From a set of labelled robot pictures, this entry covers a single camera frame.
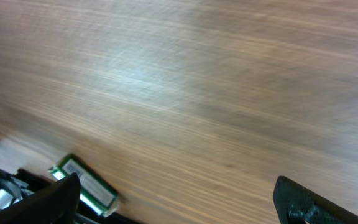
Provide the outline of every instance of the green box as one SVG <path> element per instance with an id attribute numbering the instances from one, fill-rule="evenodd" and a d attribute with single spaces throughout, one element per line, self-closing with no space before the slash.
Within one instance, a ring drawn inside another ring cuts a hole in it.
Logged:
<path id="1" fill-rule="evenodd" d="M 80 200 L 98 215 L 107 217 L 119 208 L 118 192 L 74 154 L 65 156 L 49 172 L 57 180 L 77 173 L 81 182 Z"/>

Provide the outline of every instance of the green object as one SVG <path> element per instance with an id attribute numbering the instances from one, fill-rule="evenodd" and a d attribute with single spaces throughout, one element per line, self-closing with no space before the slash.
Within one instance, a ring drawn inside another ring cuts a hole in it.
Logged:
<path id="1" fill-rule="evenodd" d="M 81 182 L 80 200 L 98 215 L 107 217 L 119 207 L 118 192 L 73 154 L 65 156 L 49 172 L 60 180 L 77 173 Z"/>

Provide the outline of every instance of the wooden surface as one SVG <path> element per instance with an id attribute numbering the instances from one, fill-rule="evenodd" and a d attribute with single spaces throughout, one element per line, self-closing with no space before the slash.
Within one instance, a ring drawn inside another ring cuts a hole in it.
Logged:
<path id="1" fill-rule="evenodd" d="M 0 139 L 144 223 L 278 223 L 279 175 L 358 214 L 358 1 L 0 0 Z"/>

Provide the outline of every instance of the white label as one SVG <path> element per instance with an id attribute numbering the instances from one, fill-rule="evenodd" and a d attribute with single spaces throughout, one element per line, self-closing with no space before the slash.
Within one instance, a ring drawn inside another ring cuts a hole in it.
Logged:
<path id="1" fill-rule="evenodd" d="M 114 198 L 114 195 L 105 189 L 94 177 L 91 176 L 75 161 L 70 159 L 62 167 L 67 174 L 77 173 L 80 178 L 81 186 L 87 190 L 96 200 L 108 207 Z"/>

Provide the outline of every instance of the brown wood grain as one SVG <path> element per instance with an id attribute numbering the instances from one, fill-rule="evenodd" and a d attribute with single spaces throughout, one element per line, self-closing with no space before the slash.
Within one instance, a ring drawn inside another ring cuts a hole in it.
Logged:
<path id="1" fill-rule="evenodd" d="M 0 0 L 0 167 L 69 152 L 144 223 L 358 215 L 358 1 Z"/>

